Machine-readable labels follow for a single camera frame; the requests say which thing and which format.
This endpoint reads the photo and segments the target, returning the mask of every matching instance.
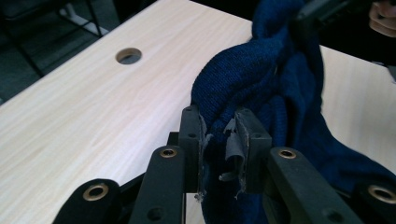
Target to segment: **dark carpet floor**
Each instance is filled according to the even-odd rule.
[[[92,0],[92,5],[102,28],[111,31],[120,25],[111,0]],[[79,16],[86,19],[91,17],[84,1],[74,1],[73,7]],[[23,48],[44,74],[48,74],[99,39],[98,36],[61,19],[56,13],[12,27],[10,32],[22,42]],[[0,104],[39,79],[39,75],[0,32]]]

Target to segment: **blue knitted fabric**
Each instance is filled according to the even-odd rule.
[[[204,154],[206,223],[265,223],[262,196],[240,193],[239,182],[222,182],[233,163],[225,160],[224,128],[238,106],[249,108],[273,137],[274,147],[300,150],[336,188],[351,192],[356,183],[396,184],[380,164],[334,139],[321,110],[323,64],[318,41],[298,45],[288,20],[304,0],[261,0],[253,20],[253,38],[216,55],[196,78],[191,101],[200,108],[207,133]]]

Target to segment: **brass grommet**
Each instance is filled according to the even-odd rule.
[[[285,158],[285,159],[294,159],[294,158],[297,157],[297,155],[296,155],[293,151],[290,151],[290,150],[287,150],[287,149],[279,150],[279,151],[277,152],[277,154],[278,154],[280,157],[283,157],[283,158]]]
[[[104,183],[91,185],[84,191],[82,197],[89,202],[98,201],[108,194],[108,186]]]
[[[383,203],[396,204],[396,194],[394,192],[377,185],[371,185],[368,190],[371,196],[375,197],[379,201]]]
[[[163,149],[160,153],[160,155],[164,158],[172,158],[172,157],[176,156],[176,154],[177,154],[177,151],[172,148]]]

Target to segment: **chair leg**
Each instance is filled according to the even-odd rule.
[[[6,37],[12,42],[12,44],[15,46],[15,48],[17,48],[17,50],[20,52],[20,54],[22,55],[22,57],[24,58],[24,60],[26,60],[26,62],[29,63],[29,65],[33,68],[33,70],[35,70],[35,72],[40,76],[43,77],[44,73],[37,67],[37,65],[35,64],[35,62],[33,62],[32,58],[29,56],[29,54],[23,49],[23,47],[21,46],[21,44],[19,43],[19,41],[14,38],[14,36],[12,36],[12,34],[9,32],[9,30],[4,27],[1,26],[3,32],[5,33]]]
[[[102,31],[100,30],[99,21],[98,21],[98,19],[96,17],[95,11],[93,10],[93,6],[92,6],[92,3],[91,3],[91,0],[85,0],[85,2],[87,3],[88,10],[91,13],[93,23],[96,26],[96,30],[98,31],[99,36],[102,37],[103,34],[102,34]]]

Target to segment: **wood grain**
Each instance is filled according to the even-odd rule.
[[[191,84],[218,52],[247,42],[250,21],[161,0],[0,106],[0,223],[51,223],[75,188],[146,171],[178,130]],[[124,65],[116,54],[143,53]],[[377,65],[323,48],[323,113],[342,142],[393,172],[396,87]],[[189,195],[187,223],[202,223]]]

